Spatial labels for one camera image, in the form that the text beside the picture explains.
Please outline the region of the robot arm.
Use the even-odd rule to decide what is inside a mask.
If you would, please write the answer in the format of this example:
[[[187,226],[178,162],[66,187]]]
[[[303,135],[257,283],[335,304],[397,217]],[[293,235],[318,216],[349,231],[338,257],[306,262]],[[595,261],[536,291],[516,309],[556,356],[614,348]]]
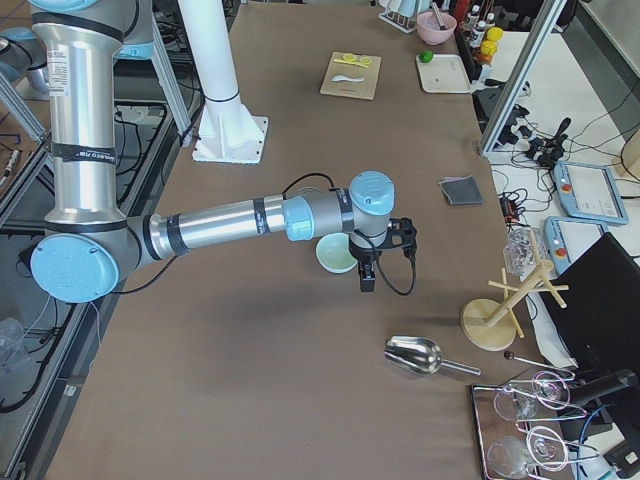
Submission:
[[[284,232],[292,241],[345,233],[360,287],[374,287],[373,264],[392,247],[400,223],[383,173],[358,174],[347,188],[281,193],[192,213],[138,215],[164,164],[149,154],[121,158],[115,126],[117,58],[153,58],[164,48],[148,1],[35,1],[33,30],[47,49],[50,152],[55,204],[30,259],[52,297],[87,303],[156,261],[215,244]]]

